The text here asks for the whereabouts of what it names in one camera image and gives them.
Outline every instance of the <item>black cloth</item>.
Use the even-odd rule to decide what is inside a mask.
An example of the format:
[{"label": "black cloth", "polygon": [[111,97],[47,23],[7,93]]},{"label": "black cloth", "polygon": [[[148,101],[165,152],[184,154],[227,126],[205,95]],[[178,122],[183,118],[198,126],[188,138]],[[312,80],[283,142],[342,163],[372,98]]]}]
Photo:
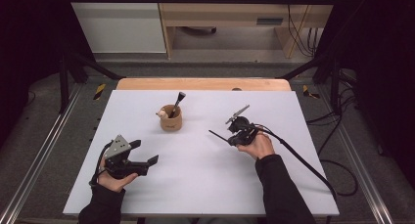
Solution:
[{"label": "black cloth", "polygon": [[[280,156],[258,159],[255,168],[263,186],[268,224],[315,223]],[[125,191],[112,192],[99,184],[94,190],[91,203],[79,214],[79,224],[118,224]]]}]

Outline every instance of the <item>pen holder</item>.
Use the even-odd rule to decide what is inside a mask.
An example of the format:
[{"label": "pen holder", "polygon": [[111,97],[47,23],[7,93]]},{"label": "pen holder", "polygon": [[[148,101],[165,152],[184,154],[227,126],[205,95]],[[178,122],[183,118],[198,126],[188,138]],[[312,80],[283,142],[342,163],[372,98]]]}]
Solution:
[{"label": "pen holder", "polygon": [[[166,105],[161,109],[164,110],[167,115],[170,115],[173,112],[174,105]],[[182,112],[180,107],[177,106],[174,116],[172,118],[161,118],[160,126],[165,131],[177,131],[181,129],[182,126]]]}]

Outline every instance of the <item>white cabinet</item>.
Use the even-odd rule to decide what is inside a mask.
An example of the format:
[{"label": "white cabinet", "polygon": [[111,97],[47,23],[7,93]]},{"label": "white cabinet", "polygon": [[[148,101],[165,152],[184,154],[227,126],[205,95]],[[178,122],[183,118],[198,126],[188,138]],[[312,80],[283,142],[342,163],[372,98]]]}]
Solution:
[{"label": "white cabinet", "polygon": [[158,4],[72,6],[93,53],[165,53]]}]

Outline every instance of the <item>wooden cabinet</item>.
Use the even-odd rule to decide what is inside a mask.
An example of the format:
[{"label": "wooden cabinet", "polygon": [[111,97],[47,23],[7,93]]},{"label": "wooden cabinet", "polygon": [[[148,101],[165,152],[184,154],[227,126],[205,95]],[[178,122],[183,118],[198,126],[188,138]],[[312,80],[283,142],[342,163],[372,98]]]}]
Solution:
[{"label": "wooden cabinet", "polygon": [[[169,57],[172,56],[174,31],[178,26],[274,26],[276,37],[285,56],[295,50],[295,39],[288,31],[287,5],[253,4],[159,4],[164,41]],[[297,29],[324,27],[332,6],[290,6],[291,19]],[[292,34],[296,35],[291,24]]]}]

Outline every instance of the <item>floor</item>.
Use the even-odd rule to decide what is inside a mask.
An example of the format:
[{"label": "floor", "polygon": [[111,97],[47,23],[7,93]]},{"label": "floor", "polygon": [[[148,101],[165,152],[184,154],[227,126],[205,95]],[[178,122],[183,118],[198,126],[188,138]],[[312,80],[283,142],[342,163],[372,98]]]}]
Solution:
[{"label": "floor", "polygon": [[[276,41],[276,37],[272,28],[219,27],[216,34],[183,28],[178,30],[170,60],[149,55],[117,57],[102,54],[97,54],[97,60],[108,69],[127,76],[273,78],[310,59],[296,52],[295,57],[286,60],[278,43],[270,42],[273,40]],[[6,210],[14,195],[21,197],[23,202],[16,204],[16,216],[10,217],[16,219],[16,223],[76,223],[75,218],[64,216],[62,210],[111,90],[116,87],[116,81],[90,68],[87,72],[90,78],[86,84],[70,82],[70,89],[79,94],[73,96],[76,102],[71,106],[69,118],[59,130],[53,131],[58,136],[56,141],[47,141],[51,129],[59,128],[55,123],[60,117],[59,76],[51,75],[30,87],[28,94],[32,101],[1,148],[0,208]],[[328,84],[314,85],[310,78],[312,74],[313,69],[290,81],[298,94],[305,119],[314,119],[331,111],[327,105]],[[93,100],[98,85],[102,83],[106,84],[103,95],[100,100]],[[309,93],[318,94],[319,98],[304,96],[304,85]],[[341,84],[341,89],[345,90],[343,100],[353,100],[353,93],[347,88]],[[415,223],[415,192],[393,159],[378,155],[376,141],[358,109],[358,103],[351,101],[344,111],[340,127],[328,141],[321,158],[343,164],[358,177],[359,173],[366,173],[370,179],[358,179],[359,189],[354,196],[339,197],[341,215],[334,217],[332,223]],[[316,150],[320,149],[335,125],[336,118],[332,117],[318,125],[308,126]],[[350,149],[357,154],[358,161],[353,160]],[[39,151],[46,158],[39,167],[32,167],[32,163],[39,159],[36,157]],[[338,192],[352,190],[353,180],[347,172],[331,163],[323,163],[323,166]],[[33,183],[22,189],[20,186],[25,180]],[[384,214],[377,213],[377,208],[383,207]]]}]

